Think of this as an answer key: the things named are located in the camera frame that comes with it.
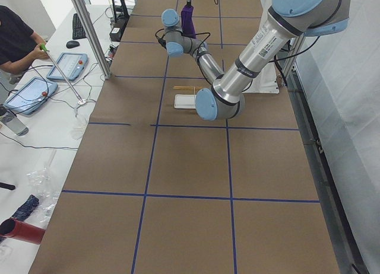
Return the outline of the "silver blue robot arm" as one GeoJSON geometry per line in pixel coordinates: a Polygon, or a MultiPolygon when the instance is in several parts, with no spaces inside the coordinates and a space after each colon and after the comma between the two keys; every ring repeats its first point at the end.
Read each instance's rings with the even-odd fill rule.
{"type": "Polygon", "coordinates": [[[173,9],[161,15],[163,47],[170,57],[190,54],[210,82],[209,88],[195,96],[199,117],[230,119],[244,109],[244,89],[290,39],[339,33],[347,28],[349,11],[350,0],[271,0],[267,20],[227,72],[218,66],[204,42],[185,36],[173,9]]]}

